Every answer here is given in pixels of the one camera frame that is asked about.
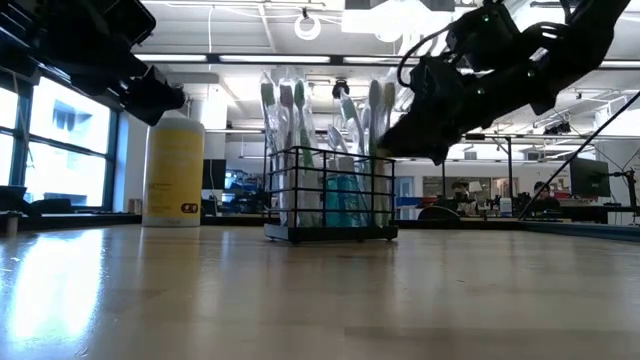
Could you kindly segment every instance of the green toothbrush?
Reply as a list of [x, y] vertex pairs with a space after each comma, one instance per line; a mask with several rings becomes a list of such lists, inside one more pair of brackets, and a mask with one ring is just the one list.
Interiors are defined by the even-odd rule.
[[[294, 94], [294, 102], [296, 104], [296, 107], [298, 108], [298, 120], [300, 121], [300, 128], [298, 129], [298, 131], [300, 132], [300, 145], [307, 148], [311, 148], [311, 140], [309, 140], [309, 133], [307, 132], [307, 125], [305, 123], [305, 116], [304, 116], [304, 104], [305, 104], [304, 83], [301, 80], [298, 80], [298, 82], [296, 82], [295, 90], [296, 91]], [[309, 167], [309, 168], [314, 167], [313, 155], [311, 153], [311, 150], [302, 149], [302, 164], [305, 167]], [[302, 184], [304, 187], [311, 188], [311, 189], [320, 188], [320, 185], [318, 184], [318, 180], [317, 180], [318, 178], [314, 176], [315, 174], [316, 173], [314, 171], [303, 172]], [[305, 191], [302, 194], [302, 198], [304, 199], [305, 208], [306, 207], [313, 208], [320, 203], [320, 197], [319, 197], [319, 194], [317, 193], [311, 193], [311, 192]], [[316, 214], [309, 213], [307, 215], [309, 215], [311, 226], [319, 225], [318, 224], [319, 218], [318, 216], [316, 216]]]
[[[300, 120], [300, 128], [298, 129], [300, 132], [300, 145], [310, 148], [311, 141], [309, 140], [309, 133], [307, 132], [307, 126], [304, 122], [304, 83], [301, 80], [296, 83], [294, 101], [298, 108]], [[311, 155], [311, 150], [302, 150], [302, 163], [305, 167], [313, 167], [313, 156]]]
[[273, 84], [262, 83], [260, 84], [260, 95], [262, 97], [262, 114], [264, 116], [264, 128], [267, 134], [267, 146], [270, 148], [271, 152], [274, 153], [277, 151], [274, 129], [271, 128], [271, 124], [269, 121], [269, 113], [267, 109], [270, 106], [276, 104], [276, 97], [273, 91]]

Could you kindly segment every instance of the person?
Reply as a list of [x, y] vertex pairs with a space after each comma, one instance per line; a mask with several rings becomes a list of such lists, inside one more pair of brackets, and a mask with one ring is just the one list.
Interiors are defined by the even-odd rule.
[[468, 188], [469, 183], [462, 180], [458, 180], [451, 185], [451, 189], [454, 192], [453, 200], [457, 202], [456, 212], [463, 216], [475, 215], [476, 202], [469, 199]]
[[551, 189], [549, 188], [549, 185], [545, 185], [544, 182], [538, 181], [533, 187], [533, 193], [538, 193], [538, 190], [540, 189], [542, 189], [540, 196], [538, 196], [536, 202], [531, 205], [531, 211], [543, 212], [547, 210], [560, 209], [560, 202], [551, 196]]

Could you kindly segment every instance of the toothbrush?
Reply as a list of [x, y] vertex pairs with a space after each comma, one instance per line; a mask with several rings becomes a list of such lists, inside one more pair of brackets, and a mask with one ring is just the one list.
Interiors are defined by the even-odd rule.
[[[360, 119], [358, 118], [358, 112], [356, 111], [356, 106], [353, 104], [353, 100], [349, 97], [349, 95], [347, 95], [344, 90], [341, 90], [342, 93], [340, 95], [340, 110], [342, 111], [342, 117], [344, 118], [344, 120], [347, 123], [350, 123], [351, 120], [353, 120], [353, 123], [355, 124], [355, 128], [356, 128], [356, 133], [357, 133], [357, 137], [358, 137], [358, 151], [356, 151], [357, 154], [360, 155], [366, 155], [365, 152], [365, 140], [364, 140], [364, 128], [362, 127], [362, 123], [360, 122]], [[351, 135], [351, 138], [353, 140], [355, 140], [355, 134]], [[361, 167], [359, 168], [360, 171], [366, 173], [369, 173], [367, 171], [367, 166], [366, 164], [361, 163]], [[358, 181], [359, 184], [358, 186], [360, 187], [360, 189], [362, 191], [370, 191], [369, 188], [370, 186], [368, 186], [369, 182], [366, 181], [368, 179], [367, 176], [363, 176], [360, 175], [358, 176]], [[373, 204], [369, 204], [369, 199], [363, 199], [363, 202], [365, 204], [365, 208], [369, 209], [371, 205]], [[366, 214], [362, 214], [363, 217], [363, 221], [366, 223]]]
[[[369, 86], [369, 106], [371, 107], [371, 120], [369, 122], [369, 155], [375, 157], [378, 155], [378, 112], [382, 102], [382, 89], [377, 80], [373, 80]], [[371, 159], [371, 169], [376, 175], [384, 175], [384, 162]], [[382, 192], [381, 185], [384, 179], [375, 178], [373, 181], [373, 192]], [[381, 210], [382, 197], [374, 196], [372, 209]], [[382, 225], [382, 217], [374, 214], [375, 224]]]
[[358, 150], [360, 150], [360, 155], [365, 155], [364, 152], [364, 129], [362, 128], [362, 123], [358, 118], [358, 112], [356, 111], [356, 106], [353, 104], [353, 100], [347, 95], [344, 90], [342, 91], [342, 100], [341, 102], [341, 110], [342, 117], [345, 121], [349, 121], [349, 119], [353, 119], [358, 129]]
[[[395, 105], [395, 101], [396, 101], [396, 86], [395, 86], [395, 84], [391, 83], [391, 82], [385, 83], [384, 84], [383, 95], [384, 95], [384, 108], [385, 108], [385, 111], [387, 113], [386, 114], [387, 115], [387, 123], [386, 123], [386, 126], [384, 127], [384, 133], [386, 133], [391, 128], [391, 112], [393, 111], [393, 106]], [[383, 188], [383, 192], [388, 193], [390, 191], [389, 183], [386, 180], [383, 180], [381, 185], [382, 185], [382, 188]], [[381, 200], [382, 200], [381, 201], [382, 210], [383, 211], [389, 211], [391, 209], [390, 201], [393, 201], [393, 200], [389, 200], [389, 198], [387, 198], [387, 199], [381, 198]], [[382, 218], [382, 225], [387, 225], [388, 222], [389, 222], [390, 215], [389, 215], [389, 213], [382, 213], [381, 218]]]
[[262, 115], [264, 116], [264, 127], [265, 132], [267, 134], [267, 144], [271, 148], [271, 152], [274, 153], [277, 151], [274, 129], [271, 128], [271, 124], [269, 121], [269, 114], [267, 109], [270, 106], [275, 105], [276, 99], [275, 94], [273, 93], [273, 84], [271, 83], [262, 83], [260, 84], [260, 95], [262, 98]]
[[[307, 126], [305, 124], [305, 116], [304, 116], [304, 104], [305, 104], [305, 98], [304, 98], [304, 83], [302, 81], [298, 81], [296, 83], [296, 88], [295, 88], [295, 95], [294, 95], [294, 101], [296, 104], [296, 107], [298, 108], [298, 118], [300, 121], [300, 145], [310, 148], [311, 147], [311, 141], [309, 140], [309, 133], [307, 132]], [[313, 155], [311, 153], [311, 150], [309, 149], [302, 149], [302, 164], [304, 167], [308, 167], [308, 168], [312, 168], [313, 166]], [[303, 178], [302, 178], [302, 184], [304, 187], [306, 188], [310, 188], [310, 189], [319, 189], [320, 185], [318, 184], [318, 177], [315, 176], [315, 172], [313, 171], [303, 171]], [[304, 203], [304, 208], [313, 208], [315, 206], [317, 206], [317, 204], [320, 203], [320, 194], [319, 193], [314, 193], [314, 192], [309, 192], [309, 191], [305, 191], [302, 194], [302, 198], [304, 199], [303, 203]], [[317, 226], [319, 223], [319, 219], [316, 216], [317, 214], [315, 213], [310, 213], [308, 214], [310, 215], [310, 220], [311, 220], [311, 225], [312, 226]]]
[[[293, 132], [295, 131], [295, 124], [294, 124], [294, 116], [293, 116], [293, 91], [291, 90], [291, 86], [288, 85], [280, 85], [280, 105], [282, 105], [284, 108], [287, 109], [288, 115], [289, 115], [289, 124], [287, 126], [287, 135], [285, 137], [285, 141], [284, 141], [284, 149], [285, 150], [289, 150], [291, 149], [291, 147], [293, 147]], [[292, 166], [292, 160], [291, 160], [291, 155], [289, 154], [284, 154], [284, 168], [287, 169], [290, 166]], [[292, 189], [295, 186], [297, 186], [296, 184], [294, 184], [295, 180], [293, 179], [292, 176], [292, 171], [288, 171], [287, 175], [286, 175], [286, 181], [287, 189]], [[286, 200], [287, 200], [287, 207], [293, 207], [293, 206], [298, 206], [298, 204], [292, 204], [293, 202], [293, 194], [291, 193], [291, 191], [287, 191], [286, 192]], [[287, 214], [287, 222], [289, 227], [294, 227], [295, 223], [297, 221], [297, 219], [293, 218], [293, 211], [290, 211]]]
[[391, 128], [391, 112], [393, 111], [393, 106], [396, 103], [396, 86], [394, 83], [385, 83], [384, 84], [384, 109], [387, 112], [387, 126], [385, 126], [385, 132], [389, 131]]
[[[309, 140], [309, 133], [307, 133], [307, 127], [304, 122], [304, 83], [302, 81], [298, 81], [296, 83], [296, 91], [294, 96], [294, 101], [296, 107], [298, 108], [300, 121], [300, 145], [310, 148], [311, 141]], [[313, 156], [311, 155], [311, 150], [302, 150], [302, 160], [302, 163], [305, 167], [313, 167]]]
[[329, 125], [327, 133], [329, 135], [329, 145], [331, 146], [331, 148], [333, 148], [334, 151], [337, 151], [338, 147], [340, 147], [343, 152], [349, 152], [347, 143], [344, 141], [344, 137], [342, 136], [338, 128], [333, 125]]

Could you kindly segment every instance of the table surface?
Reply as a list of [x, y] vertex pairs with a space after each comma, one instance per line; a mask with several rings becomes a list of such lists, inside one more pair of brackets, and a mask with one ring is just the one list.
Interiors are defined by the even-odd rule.
[[640, 247], [517, 231], [301, 245], [116, 226], [0, 242], [2, 359], [640, 355]]

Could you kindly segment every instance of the cable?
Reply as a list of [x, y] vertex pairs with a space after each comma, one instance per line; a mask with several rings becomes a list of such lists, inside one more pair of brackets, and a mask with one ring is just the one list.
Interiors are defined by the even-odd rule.
[[[14, 71], [6, 69], [11, 72], [13, 75], [13, 89], [18, 95], [18, 99], [20, 98], [20, 89], [18, 87], [18, 75]], [[20, 123], [20, 127], [22, 128], [22, 139], [24, 140], [24, 148], [27, 150], [27, 154], [29, 156], [29, 160], [31, 161], [31, 166], [36, 168], [36, 163], [33, 161], [33, 154], [31, 153], [31, 147], [29, 146], [29, 129], [27, 129], [27, 120], [24, 118], [24, 114], [22, 113], [22, 107], [18, 106], [18, 122]]]
[[[571, 130], [573, 130], [576, 134], [578, 134], [579, 136], [582, 136], [582, 134], [580, 134], [580, 132], [578, 132], [578, 130], [576, 130], [576, 128], [573, 127], [573, 125], [569, 124], [569, 126], [571, 127]], [[597, 152], [598, 154], [602, 155], [605, 159], [609, 160], [610, 163], [612, 163], [613, 165], [615, 165], [620, 171], [624, 171], [624, 167], [620, 167], [620, 165], [618, 165], [618, 163], [616, 163], [615, 161], [611, 160], [610, 157], [608, 157], [605, 153], [603, 153], [600, 149], [598, 149], [597, 147], [593, 147], [593, 150], [595, 150], [595, 152]]]
[[209, 9], [209, 16], [207, 17], [207, 35], [209, 37], [209, 54], [213, 52], [213, 40], [211, 39], [211, 16], [213, 15], [213, 6]]
[[438, 31], [434, 32], [433, 34], [428, 35], [424, 39], [420, 40], [417, 44], [413, 45], [413, 47], [411, 47], [411, 49], [409, 49], [409, 51], [407, 51], [406, 54], [404, 54], [404, 56], [402, 57], [402, 60], [400, 60], [400, 63], [398, 64], [398, 70], [396, 71], [396, 75], [398, 77], [398, 84], [400, 84], [400, 86], [406, 87], [406, 88], [410, 87], [409, 84], [405, 83], [404, 80], [402, 80], [402, 68], [404, 67], [404, 64], [407, 62], [407, 60], [409, 60], [409, 57], [411, 57], [411, 55], [413, 55], [413, 53], [418, 51], [418, 49], [420, 49], [420, 47], [422, 47], [422, 45], [424, 45], [427, 41], [432, 40], [432, 39], [440, 36], [440, 34], [442, 34], [445, 31], [448, 31], [449, 28], [451, 27], [451, 24], [445, 26], [441, 30], [438, 30]]
[[582, 152], [582, 150], [584, 150], [584, 148], [587, 147], [587, 145], [589, 145], [589, 143], [591, 143], [591, 141], [593, 141], [593, 139], [596, 138], [596, 136], [600, 135], [600, 133], [607, 127], [609, 126], [609, 124], [611, 124], [615, 119], [617, 119], [623, 112], [627, 111], [627, 109], [633, 105], [634, 102], [636, 102], [636, 100], [638, 100], [638, 98], [640, 98], [640, 91], [638, 91], [635, 95], [633, 95], [633, 97], [626, 103], [624, 104], [620, 110], [616, 111], [615, 114], [613, 114], [613, 116], [611, 116], [611, 118], [609, 118], [609, 120], [607, 120], [604, 124], [602, 124], [598, 130], [596, 130], [593, 134], [591, 134], [589, 136], [589, 138], [582, 144], [580, 145], [580, 147], [578, 148], [578, 150], [576, 150], [576, 152], [573, 153], [573, 155], [571, 155], [571, 157], [569, 157], [569, 159], [567, 161], [564, 162], [564, 164], [562, 164], [562, 166], [560, 166], [560, 168], [558, 170], [556, 170], [555, 173], [553, 173], [553, 175], [551, 175], [551, 177], [549, 178], [549, 180], [547, 180], [547, 182], [545, 183], [545, 186], [540, 187], [540, 189], [538, 189], [538, 191], [536, 192], [536, 194], [533, 196], [533, 198], [531, 199], [531, 201], [529, 201], [529, 203], [527, 204], [527, 206], [524, 208], [524, 210], [522, 211], [522, 213], [520, 214], [520, 216], [518, 217], [518, 220], [522, 220], [522, 218], [525, 216], [525, 214], [527, 214], [527, 210], [529, 210], [529, 208], [531, 207], [531, 205], [538, 199], [538, 197], [540, 197], [540, 193], [542, 192], [542, 190], [546, 187], [549, 186], [549, 184], [551, 184], [551, 182], [553, 181], [553, 179], [556, 178], [556, 176], [558, 176], [558, 174], [560, 174], [560, 172], [562, 172], [562, 170], [564, 170], [564, 168], [567, 167], [567, 165], [569, 165], [569, 163], [571, 163], [573, 161], [573, 159], [575, 159], [576, 157], [578, 157], [578, 154], [580, 154]]
[[339, 21], [335, 21], [335, 20], [332, 20], [332, 19], [331, 19], [331, 17], [327, 17], [327, 16], [320, 16], [320, 15], [318, 15], [318, 19], [320, 19], [320, 20], [322, 20], [322, 21], [326, 21], [326, 22], [328, 22], [329, 24], [342, 25], [342, 23], [341, 23], [341, 22], [339, 22]]
[[626, 168], [627, 165], [629, 165], [629, 163], [633, 161], [633, 158], [636, 157], [638, 154], [640, 154], [640, 148], [633, 155], [631, 155], [629, 160], [627, 160], [627, 162], [624, 164], [624, 168]]
[[230, 12], [232, 14], [236, 14], [240, 16], [247, 16], [247, 17], [253, 17], [258, 19], [287, 19], [287, 18], [293, 19], [300, 16], [300, 15], [254, 15], [254, 14], [243, 13], [242, 11], [237, 11], [237, 10], [234, 10], [233, 8], [228, 8], [228, 7], [219, 7], [217, 9], [224, 10], [226, 12]]
[[211, 196], [216, 199], [216, 193], [213, 192], [213, 188], [215, 186], [213, 186], [213, 159], [209, 159], [209, 181], [211, 181], [211, 189], [209, 189], [209, 191], [211, 192]]

